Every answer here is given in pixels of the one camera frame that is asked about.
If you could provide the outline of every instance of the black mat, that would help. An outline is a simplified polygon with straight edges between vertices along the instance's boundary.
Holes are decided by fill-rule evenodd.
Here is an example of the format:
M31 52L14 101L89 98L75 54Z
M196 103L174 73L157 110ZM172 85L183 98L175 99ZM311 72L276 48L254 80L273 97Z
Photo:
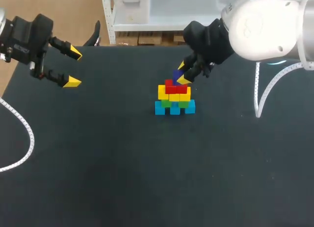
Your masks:
M80 63L52 50L46 61L78 89L19 65L4 94L36 141L0 174L1 227L314 225L313 73L282 79L256 119L255 63L233 56L193 84L195 115L155 116L157 85L189 49L81 50ZM262 64L261 89L290 63ZM0 139L0 167L28 149L2 106Z

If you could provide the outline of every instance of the storage bin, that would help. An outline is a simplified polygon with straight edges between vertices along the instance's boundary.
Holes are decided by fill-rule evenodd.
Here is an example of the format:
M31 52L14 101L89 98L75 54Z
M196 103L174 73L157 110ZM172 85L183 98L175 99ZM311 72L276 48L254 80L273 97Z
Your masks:
M147 24L152 0L113 0L121 24Z

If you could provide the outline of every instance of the wooden floor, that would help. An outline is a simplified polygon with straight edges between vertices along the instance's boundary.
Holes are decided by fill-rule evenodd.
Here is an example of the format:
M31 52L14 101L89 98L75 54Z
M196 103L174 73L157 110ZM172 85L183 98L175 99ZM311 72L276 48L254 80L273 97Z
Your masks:
M93 33L100 20L102 45L109 45L102 0L0 0L6 17L20 16L32 21L39 13L54 20L53 34L73 45L81 46ZM16 67L16 61L0 61L0 96L2 96Z

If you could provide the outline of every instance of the white cable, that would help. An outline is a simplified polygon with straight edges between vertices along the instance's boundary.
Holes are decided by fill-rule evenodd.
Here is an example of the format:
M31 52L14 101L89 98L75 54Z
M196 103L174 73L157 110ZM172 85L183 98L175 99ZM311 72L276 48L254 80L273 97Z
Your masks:
M21 160L19 160L16 163L13 163L9 166L0 168L0 172L5 172L5 171L8 171L12 168L20 166L22 163L24 163L30 157L31 153L34 150L35 138L34 138L33 131L31 130L27 121L13 107L11 107L7 102L5 102L2 98L0 98L0 103L4 107L6 107L11 113L13 113L21 121L21 123L25 126L25 128L28 132L29 140L30 140L29 149L28 149L27 153L25 154L25 156Z
M260 62L256 63L256 69L255 69L255 86L254 86L254 109L255 109L255 115L257 118L261 117L263 107L265 104L265 101L267 99L267 96L269 95L271 89L274 87L274 85L286 74L290 73L293 70L296 69L302 69L303 64L297 63L292 64L289 67L284 68L281 70L277 75L274 76L274 78L270 81L270 83L267 85L261 100L260 104L258 104L258 92L259 92L259 76L260 76Z

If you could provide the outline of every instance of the white shelf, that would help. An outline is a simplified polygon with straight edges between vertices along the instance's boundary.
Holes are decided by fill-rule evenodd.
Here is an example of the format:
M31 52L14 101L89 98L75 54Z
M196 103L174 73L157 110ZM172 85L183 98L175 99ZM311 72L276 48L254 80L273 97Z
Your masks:
M119 11L115 11L114 31L175 31L183 30L196 20L209 25L220 18L215 0L152 0L148 24L122 24Z

